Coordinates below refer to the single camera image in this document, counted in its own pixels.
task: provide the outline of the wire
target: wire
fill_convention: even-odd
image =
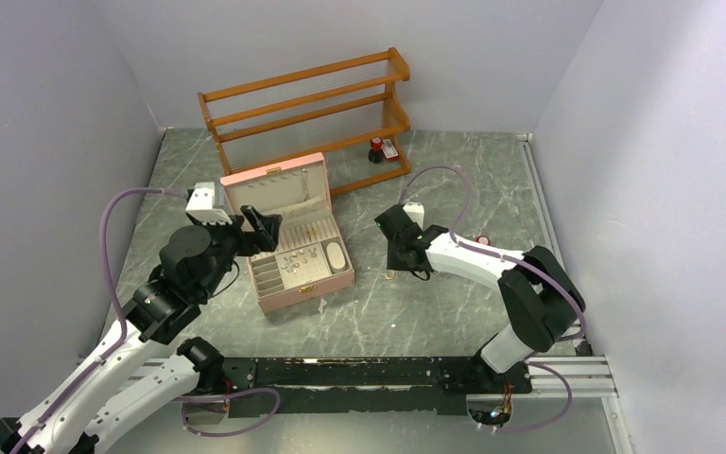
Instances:
[[[569,382],[566,381],[566,378],[561,375],[558,371],[555,369],[545,366],[543,364],[533,364],[531,362],[527,363],[530,367],[535,367],[538,369],[544,369],[545,371],[549,372],[550,374],[556,376],[558,379],[561,380],[561,383],[563,383],[563,387],[566,388],[566,403],[563,405],[563,408],[561,411],[558,412],[555,416],[547,419],[546,421],[542,421],[541,423],[531,424],[529,426],[522,426],[520,428],[498,428],[496,431],[501,433],[522,433],[522,432],[530,432],[531,430],[536,430],[538,428],[545,428],[551,424],[557,423],[563,416],[569,412],[569,408],[572,407],[572,387],[569,386]]]
[[[238,267],[237,262],[234,261],[234,260],[233,260],[233,265],[235,266],[235,277],[233,278],[232,282],[230,282],[229,284],[227,284],[227,287],[222,288],[221,290],[217,291],[216,293],[213,293],[213,296],[211,296],[210,298],[207,298],[207,301],[210,301],[213,298],[215,298],[216,296],[220,295],[221,293],[224,292],[224,290],[226,290],[227,288],[232,287],[233,284],[235,283],[235,281],[237,281],[237,278],[240,275],[240,267]]]
[[[125,197],[134,194],[162,194],[164,196],[173,196],[187,199],[187,192],[185,191],[165,189],[161,187],[134,187],[132,189],[127,189],[117,194],[110,200],[109,203],[107,203],[107,206],[104,208],[104,212],[101,215],[101,221],[98,228],[98,242],[101,249],[101,270],[104,273],[104,283],[107,285],[107,292],[110,295],[110,303],[112,305],[112,309],[115,310],[116,318],[121,326],[121,335],[118,337],[118,340],[116,340],[113,345],[108,347],[104,351],[104,353],[100,355],[102,358],[108,358],[110,355],[112,355],[112,353],[115,352],[115,350],[123,345],[124,341],[126,341],[127,339],[127,333],[129,331],[127,327],[127,316],[121,309],[121,301],[118,299],[118,293],[115,291],[115,281],[112,279],[112,272],[110,271],[110,260],[107,254],[107,223],[110,219],[110,214],[112,213],[115,205],[117,205]],[[92,374],[99,365],[100,363],[94,360],[94,362],[90,363],[85,369],[83,369],[79,375],[74,377],[74,379],[71,380],[71,383],[69,383],[68,386],[66,386],[62,390],[60,395],[58,395],[57,398],[54,399],[54,401],[48,406],[48,408],[45,409],[43,414],[40,415],[34,425],[29,428],[29,430],[26,431],[26,434],[24,434],[24,436],[18,440],[18,443],[16,443],[15,446],[12,447],[12,449],[9,451],[9,454],[18,454],[21,451],[21,448],[24,447],[24,445],[34,436],[34,434],[37,433],[40,427],[43,426],[43,423],[47,421],[48,418],[51,417],[51,415],[54,414],[54,412],[63,403],[65,403],[65,401],[68,400],[70,395],[79,387],[79,385],[81,385],[85,378]]]
[[[277,410],[280,409],[280,403],[282,402],[280,398],[280,394],[277,392],[277,390],[273,388],[252,388],[250,390],[241,391],[239,393],[233,393],[230,395],[222,395],[222,396],[212,396],[212,397],[178,397],[174,399],[177,402],[185,402],[190,404],[209,404],[209,403],[216,403],[216,402],[224,402],[229,401],[232,399],[236,399],[238,397],[244,397],[247,395],[253,395],[253,394],[259,394],[259,393],[267,393],[272,394],[274,398],[276,398],[276,402],[274,402],[274,407],[271,409],[271,411],[266,415],[263,416],[260,421],[257,421],[256,423],[241,428],[238,430],[233,430],[232,432],[204,432],[201,430],[196,430],[189,426],[187,424],[187,415],[185,414],[185,406],[182,405],[181,409],[181,417],[182,417],[182,426],[185,430],[189,431],[190,433],[194,435],[199,435],[202,437],[208,437],[208,438],[223,438],[223,437],[233,437],[235,435],[241,435],[243,433],[249,432],[251,430],[255,430],[256,428],[259,428],[260,426],[264,425],[269,419],[271,419],[271,416],[276,414]]]
[[[435,168],[445,168],[447,170],[452,170],[453,172],[457,173],[458,176],[460,177],[460,179],[463,180],[463,185],[466,187],[466,200],[463,203],[463,206],[460,208],[460,212],[455,217],[455,220],[452,222],[452,227],[449,228],[449,236],[452,238],[452,241],[455,242],[457,246],[460,246],[461,248],[463,248],[465,250],[472,251],[474,253],[482,253],[484,255],[498,258],[500,260],[508,260],[509,262],[511,262],[515,265],[518,265],[520,267],[523,267],[526,270],[528,270],[528,271],[532,272],[533,274],[537,275],[538,277],[540,277],[543,281],[548,283],[548,285],[550,285],[552,288],[554,288],[556,291],[559,292],[559,294],[563,297],[563,299],[566,300],[566,303],[568,303],[572,307],[572,310],[575,312],[575,314],[577,314],[578,321],[580,322],[580,330],[577,333],[572,334],[570,336],[563,336],[559,339],[559,341],[570,341],[572,339],[578,339],[578,338],[584,337],[585,332],[586,332],[586,320],[583,317],[583,311],[580,309],[578,302],[575,301],[575,299],[572,297],[572,295],[569,294],[569,292],[566,291],[566,289],[563,288],[563,286],[561,284],[559,284],[555,279],[550,277],[545,272],[534,267],[533,265],[530,265],[529,263],[525,262],[524,260],[521,260],[516,257],[511,257],[509,255],[504,255],[504,254],[498,253],[496,251],[496,249],[494,249],[494,248],[483,249],[483,248],[479,248],[477,246],[467,244],[462,241],[458,241],[458,238],[455,234],[455,229],[456,229],[456,227],[458,227],[458,222],[460,222],[460,220],[463,218],[463,214],[466,212],[466,209],[469,207],[469,202],[472,199],[472,184],[469,181],[469,179],[466,177],[466,174],[463,173],[463,170],[460,167],[448,166],[448,165],[444,165],[444,164],[425,167],[424,169],[422,169],[421,171],[416,173],[416,175],[414,175],[407,182],[405,187],[402,189],[402,192],[399,194],[399,200],[397,202],[400,204],[403,203],[405,201],[405,199],[407,199],[407,189],[413,184],[413,182],[415,182],[416,179],[419,178],[420,176],[422,176],[425,172],[435,169]],[[548,371],[550,374],[559,378],[561,380],[561,383],[563,383],[563,387],[566,388],[566,404],[563,406],[563,409],[561,409],[561,411],[558,412],[558,414],[547,419],[546,421],[543,421],[543,422],[537,423],[537,424],[532,424],[530,426],[521,427],[521,428],[501,428],[498,430],[499,432],[521,433],[521,432],[528,432],[531,430],[535,430],[537,428],[544,428],[546,426],[549,426],[551,424],[558,422],[561,418],[563,418],[563,416],[569,411],[569,408],[572,406],[572,397],[573,397],[572,388],[569,386],[569,382],[566,381],[566,378],[563,375],[559,374],[558,371],[555,371],[554,369],[552,369],[549,366],[545,366],[543,364],[531,364],[531,363],[527,362],[527,360],[530,359],[530,357],[532,357],[533,355],[535,355],[535,352],[528,355],[524,359],[524,363],[531,367],[535,367],[538,369],[544,369],[544,370]]]
[[[416,270],[419,270],[418,268],[411,268],[410,274],[413,274],[413,277],[416,279],[419,279],[420,281],[429,281],[430,280],[430,271],[427,270],[419,270],[424,271],[424,277],[421,277],[419,273],[416,272]]]

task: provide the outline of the gray marble surface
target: gray marble surface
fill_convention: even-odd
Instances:
[[[408,131],[399,137],[414,169],[446,163],[461,166],[473,184],[471,205],[458,232],[488,236],[505,249],[544,244],[537,200],[527,164],[513,134]],[[327,155],[332,186],[385,170],[366,160],[368,147]],[[222,174],[207,130],[168,130],[150,186],[187,189]],[[374,217],[396,202],[408,177],[333,198],[333,210],[355,269],[351,288],[264,315],[246,266],[232,288],[202,308],[180,340],[202,336],[227,357],[350,357],[471,355],[508,324],[497,292],[439,274],[421,282],[400,273],[385,279],[386,240]],[[458,177],[434,170],[412,189],[425,206],[425,225],[448,226],[464,198]],[[188,225],[181,200],[148,196],[137,219],[118,283],[127,301],[158,263],[157,253],[179,227]],[[114,319],[110,313],[108,322]],[[574,355],[562,342],[549,355]]]

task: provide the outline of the black cable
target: black cable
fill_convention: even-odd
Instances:
[[[233,260],[233,265],[235,266],[235,277],[233,278],[232,282],[230,282],[229,284],[227,284],[227,287],[225,287],[225,288],[222,288],[221,290],[217,291],[216,293],[213,293],[213,296],[211,296],[210,298],[208,298],[208,299],[207,299],[208,301],[209,301],[209,300],[212,300],[212,299],[213,299],[213,298],[215,298],[216,296],[218,296],[218,295],[220,295],[221,293],[223,293],[223,292],[224,292],[224,290],[226,290],[227,288],[230,288],[230,287],[232,287],[232,286],[233,286],[233,284],[234,284],[234,283],[235,283],[235,281],[237,280],[238,276],[240,275],[240,267],[238,267],[238,265],[237,265],[237,262],[236,262],[236,261],[234,261],[234,260]]]
[[[419,270],[424,271],[424,277],[421,277],[419,274],[416,274],[416,270],[410,269],[410,274],[413,274],[413,277],[421,280],[421,281],[429,281],[430,280],[430,271],[427,270]]]

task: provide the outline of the wooden shelf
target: wooden shelf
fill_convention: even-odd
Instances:
[[[340,86],[287,97],[259,107],[246,108],[236,113],[217,117],[211,115],[209,103],[252,92],[266,91],[287,84],[298,84],[301,80],[319,77],[326,79],[326,75],[340,75],[347,70],[382,61],[387,63],[385,75],[366,76],[365,79],[356,80],[353,83],[344,84],[341,81]],[[216,141],[218,156],[225,175],[312,153],[335,151],[361,142],[368,142],[374,137],[388,138],[394,143],[399,151],[399,168],[333,188],[332,193],[335,195],[405,175],[410,171],[410,165],[396,140],[398,132],[410,129],[410,120],[396,97],[395,82],[408,79],[410,79],[410,70],[407,63],[392,47],[385,52],[356,59],[326,64],[275,78],[257,80],[211,93],[199,93],[199,105],[204,116],[204,123]],[[338,82],[333,80],[330,85],[338,85]],[[279,91],[275,95],[286,91],[281,88],[277,90]],[[365,92],[363,95],[367,96],[346,100],[357,95],[358,92]],[[288,110],[298,112],[284,116]],[[274,118],[266,120],[267,116],[274,116]],[[237,123],[244,125],[238,129],[226,131],[229,125],[234,126]],[[239,166],[231,166],[231,159],[227,154],[225,144],[229,144],[227,148],[232,151],[234,145],[243,142],[241,139],[258,134],[280,134],[283,137],[290,137],[290,142],[286,146],[279,147],[267,147],[265,141],[258,144],[247,144],[255,147],[254,152],[246,150],[248,162]],[[308,138],[303,139],[300,134],[307,135]],[[233,159],[236,162],[244,160],[244,156],[233,157],[236,158]]]

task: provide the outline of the white wall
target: white wall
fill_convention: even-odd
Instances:
[[[726,452],[726,0],[606,0],[534,135],[637,452]]]
[[[95,345],[101,210],[146,184],[160,136],[94,4],[0,2],[0,417],[40,402]],[[116,274],[138,202],[111,222]]]
[[[414,129],[531,131],[602,0],[96,0],[160,124],[197,92],[395,46]]]

